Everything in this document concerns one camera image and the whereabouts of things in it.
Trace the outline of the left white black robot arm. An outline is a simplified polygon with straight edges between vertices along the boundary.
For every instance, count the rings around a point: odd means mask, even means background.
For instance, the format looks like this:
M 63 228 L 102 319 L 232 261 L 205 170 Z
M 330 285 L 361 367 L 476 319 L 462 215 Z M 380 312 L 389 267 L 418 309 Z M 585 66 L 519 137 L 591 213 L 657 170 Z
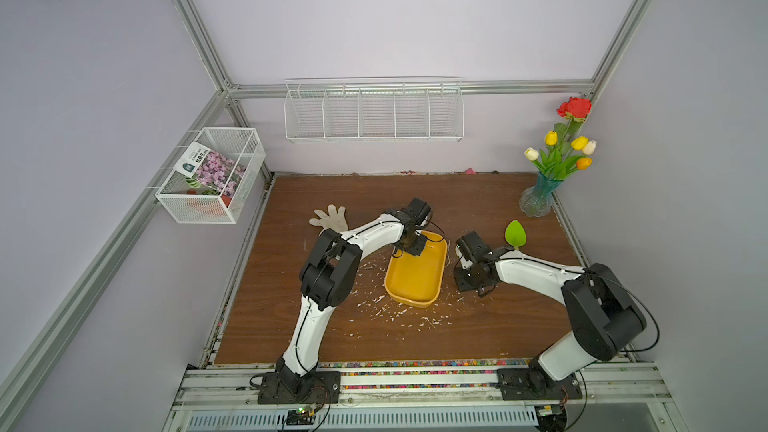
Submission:
M 321 232 L 300 271 L 301 306 L 297 323 L 277 371 L 287 380 L 302 380 L 317 367 L 319 349 L 335 309 L 349 296 L 363 259 L 393 246 L 419 256 L 427 239 L 427 205 L 416 210 L 388 210 L 354 229 Z

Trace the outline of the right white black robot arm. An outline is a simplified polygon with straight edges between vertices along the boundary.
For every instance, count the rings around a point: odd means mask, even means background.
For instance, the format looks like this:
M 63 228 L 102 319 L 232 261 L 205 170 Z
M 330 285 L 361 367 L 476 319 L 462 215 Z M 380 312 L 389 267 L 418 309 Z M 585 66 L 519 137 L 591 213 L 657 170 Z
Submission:
M 588 365 L 613 359 L 647 328 L 638 302 L 603 264 L 565 266 L 511 247 L 472 251 L 459 245 L 456 254 L 454 277 L 462 292 L 484 296 L 503 283 L 565 307 L 570 331 L 531 361 L 526 380 L 532 388 L 550 387 Z

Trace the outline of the yellow plastic storage box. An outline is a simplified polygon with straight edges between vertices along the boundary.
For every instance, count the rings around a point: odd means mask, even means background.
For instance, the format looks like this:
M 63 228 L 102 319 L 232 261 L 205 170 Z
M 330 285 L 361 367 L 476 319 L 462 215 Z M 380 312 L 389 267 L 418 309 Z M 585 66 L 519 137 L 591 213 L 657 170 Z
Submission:
M 390 259 L 384 285 L 396 302 L 425 309 L 440 295 L 448 242 L 435 232 L 423 235 L 427 242 L 419 256 L 402 252 Z

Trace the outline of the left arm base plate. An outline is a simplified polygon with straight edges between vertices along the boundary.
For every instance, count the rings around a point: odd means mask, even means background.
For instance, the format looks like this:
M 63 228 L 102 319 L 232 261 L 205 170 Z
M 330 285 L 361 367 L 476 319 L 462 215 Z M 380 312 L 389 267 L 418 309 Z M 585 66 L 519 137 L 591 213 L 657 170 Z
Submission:
M 261 376 L 257 402 L 260 405 L 336 404 L 341 392 L 339 372 L 310 372 L 299 377 L 290 370 Z

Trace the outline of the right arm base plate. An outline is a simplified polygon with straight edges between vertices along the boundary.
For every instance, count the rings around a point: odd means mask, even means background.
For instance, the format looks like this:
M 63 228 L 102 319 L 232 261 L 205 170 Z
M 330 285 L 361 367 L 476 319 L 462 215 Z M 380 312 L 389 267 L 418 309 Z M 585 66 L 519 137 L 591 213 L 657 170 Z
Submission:
M 537 368 L 502 368 L 497 370 L 497 380 L 497 388 L 504 401 L 566 402 L 583 397 L 574 374 L 563 380 L 554 380 Z

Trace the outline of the green yellow toy trowel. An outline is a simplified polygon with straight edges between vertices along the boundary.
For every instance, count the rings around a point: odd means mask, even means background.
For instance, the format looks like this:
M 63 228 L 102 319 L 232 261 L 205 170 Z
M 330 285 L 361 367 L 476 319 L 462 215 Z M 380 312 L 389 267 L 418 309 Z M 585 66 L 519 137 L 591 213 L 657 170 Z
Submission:
M 515 249 L 520 249 L 527 243 L 527 233 L 519 220 L 513 220 L 506 226 L 504 238 L 506 243 Z

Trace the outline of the white cotton work glove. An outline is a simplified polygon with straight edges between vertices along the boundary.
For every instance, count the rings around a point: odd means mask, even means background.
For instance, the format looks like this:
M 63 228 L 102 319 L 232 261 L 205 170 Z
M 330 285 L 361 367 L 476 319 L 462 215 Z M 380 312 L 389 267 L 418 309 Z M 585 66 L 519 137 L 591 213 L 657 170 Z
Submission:
M 334 204 L 329 204 L 326 210 L 315 209 L 314 216 L 309 219 L 309 224 L 319 227 L 323 231 L 346 232 L 349 230 L 346 220 L 346 207 L 336 207 Z

